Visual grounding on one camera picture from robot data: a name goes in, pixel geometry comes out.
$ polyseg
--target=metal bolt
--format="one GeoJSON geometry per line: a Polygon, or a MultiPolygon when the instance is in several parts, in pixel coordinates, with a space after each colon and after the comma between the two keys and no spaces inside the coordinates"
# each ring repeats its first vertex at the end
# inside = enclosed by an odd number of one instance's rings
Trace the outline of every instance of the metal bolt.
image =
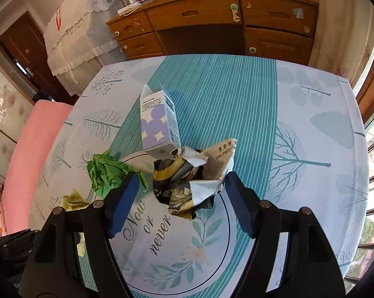
{"type": "Polygon", "coordinates": [[[94,207],[94,208],[100,208],[100,207],[103,207],[103,205],[104,205],[104,202],[101,201],[101,200],[98,200],[98,201],[94,201],[94,202],[93,202],[93,207],[94,207]]]}
{"type": "Polygon", "coordinates": [[[264,208],[269,208],[271,206],[271,203],[263,199],[262,201],[260,201],[260,206],[264,208]]]}
{"type": "Polygon", "coordinates": [[[63,208],[61,206],[57,206],[53,209],[53,214],[57,215],[60,214],[63,211],[63,208]]]}
{"type": "Polygon", "coordinates": [[[312,210],[311,210],[309,207],[305,207],[305,206],[301,208],[301,211],[302,211],[304,214],[306,214],[306,215],[309,215],[309,214],[312,213],[312,210]]]}

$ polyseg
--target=wooden cabinet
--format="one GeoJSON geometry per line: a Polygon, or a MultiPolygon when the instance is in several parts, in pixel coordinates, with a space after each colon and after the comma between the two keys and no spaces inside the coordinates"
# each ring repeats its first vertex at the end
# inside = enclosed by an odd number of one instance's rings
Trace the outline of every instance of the wooden cabinet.
{"type": "Polygon", "coordinates": [[[161,44],[155,33],[149,33],[133,38],[129,38],[123,41],[120,41],[121,47],[124,50],[124,53],[128,57],[135,57],[142,55],[149,55],[155,53],[162,53],[161,44]]]}
{"type": "Polygon", "coordinates": [[[109,22],[108,27],[117,40],[124,40],[154,31],[144,11],[122,17],[119,21],[109,22]]]}
{"type": "Polygon", "coordinates": [[[307,65],[312,39],[283,31],[246,28],[246,55],[307,65]]]}
{"type": "Polygon", "coordinates": [[[315,34],[317,8],[291,0],[241,0],[245,25],[315,34]]]}
{"type": "Polygon", "coordinates": [[[147,15],[155,30],[242,23],[239,0],[180,0],[149,8],[147,15]],[[233,16],[232,4],[237,17],[233,16]]]}

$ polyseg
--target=crumpled black and gold wrapper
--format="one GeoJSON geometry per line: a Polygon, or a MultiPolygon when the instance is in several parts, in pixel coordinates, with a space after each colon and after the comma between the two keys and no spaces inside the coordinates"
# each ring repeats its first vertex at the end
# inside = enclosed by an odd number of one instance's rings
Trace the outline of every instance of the crumpled black and gold wrapper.
{"type": "Polygon", "coordinates": [[[154,162],[153,189],[157,200],[169,206],[169,213],[193,220],[201,208],[211,209],[214,196],[194,206],[190,180],[202,179],[203,166],[194,168],[181,156],[154,162]]]}

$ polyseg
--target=cardboard box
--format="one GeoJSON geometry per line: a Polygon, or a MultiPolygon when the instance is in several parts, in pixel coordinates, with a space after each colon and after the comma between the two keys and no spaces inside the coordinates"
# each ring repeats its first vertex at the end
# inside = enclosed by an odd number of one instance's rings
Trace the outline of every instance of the cardboard box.
{"type": "Polygon", "coordinates": [[[170,159],[180,148],[174,103],[163,90],[153,93],[146,85],[140,97],[143,150],[155,159],[170,159]]]}

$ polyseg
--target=table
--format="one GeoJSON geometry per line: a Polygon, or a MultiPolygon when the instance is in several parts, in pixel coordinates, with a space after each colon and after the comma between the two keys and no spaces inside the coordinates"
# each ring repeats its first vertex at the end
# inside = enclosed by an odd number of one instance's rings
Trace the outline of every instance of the table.
{"type": "MultiPolygon", "coordinates": [[[[362,232],[368,154],[359,109],[345,78],[310,67],[236,55],[175,55],[105,66],[75,104],[43,167],[30,216],[41,228],[76,189],[93,201],[86,173],[94,153],[141,169],[151,183],[154,159],[142,152],[139,95],[148,83],[174,101],[183,145],[204,149],[238,140],[234,170],[279,208],[310,207],[346,274],[362,232]]],[[[187,221],[139,191],[111,245],[136,297],[229,297],[254,240],[241,231],[227,194],[187,221]]],[[[268,290],[279,285],[282,234],[268,290]]],[[[85,285],[95,288],[88,257],[85,285]]]]}

